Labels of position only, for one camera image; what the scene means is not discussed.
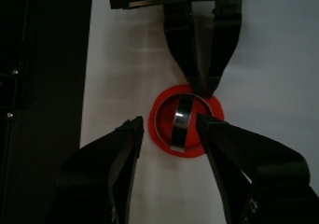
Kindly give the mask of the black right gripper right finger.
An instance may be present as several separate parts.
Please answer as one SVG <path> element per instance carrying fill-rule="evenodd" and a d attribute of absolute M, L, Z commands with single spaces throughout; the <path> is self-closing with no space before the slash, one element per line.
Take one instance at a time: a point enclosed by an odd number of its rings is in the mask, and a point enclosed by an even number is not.
<path fill-rule="evenodd" d="M 226 224 L 319 224 L 304 157 L 270 138 L 198 114 Z"/>

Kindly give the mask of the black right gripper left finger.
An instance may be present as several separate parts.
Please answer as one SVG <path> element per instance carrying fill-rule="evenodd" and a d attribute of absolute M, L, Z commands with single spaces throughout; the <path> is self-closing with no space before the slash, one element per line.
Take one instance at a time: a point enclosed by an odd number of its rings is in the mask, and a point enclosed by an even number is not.
<path fill-rule="evenodd" d="M 126 120 L 62 163 L 44 224 L 128 224 L 142 118 Z"/>

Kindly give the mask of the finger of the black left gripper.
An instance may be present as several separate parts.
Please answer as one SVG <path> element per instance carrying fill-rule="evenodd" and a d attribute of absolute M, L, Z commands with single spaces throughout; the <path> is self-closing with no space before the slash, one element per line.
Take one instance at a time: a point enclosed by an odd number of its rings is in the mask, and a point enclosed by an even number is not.
<path fill-rule="evenodd" d="M 233 56 L 241 27 L 241 0 L 216 0 L 205 94 L 212 97 Z"/>
<path fill-rule="evenodd" d="M 162 29 L 169 52 L 193 93 L 201 96 L 192 4 L 189 2 L 164 4 L 162 15 Z"/>

